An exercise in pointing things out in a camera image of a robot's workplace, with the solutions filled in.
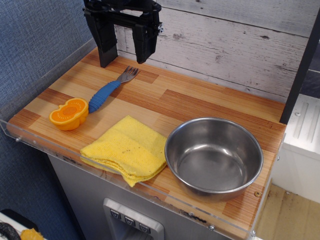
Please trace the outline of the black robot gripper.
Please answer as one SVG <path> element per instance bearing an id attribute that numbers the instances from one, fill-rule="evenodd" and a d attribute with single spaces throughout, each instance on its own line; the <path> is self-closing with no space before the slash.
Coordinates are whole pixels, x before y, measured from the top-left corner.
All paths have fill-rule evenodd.
<path id="1" fill-rule="evenodd" d="M 117 44 L 114 25 L 131 28 L 136 60 L 142 64 L 156 51 L 157 37 L 162 32 L 161 9 L 153 0 L 85 0 L 83 11 L 103 53 Z"/>

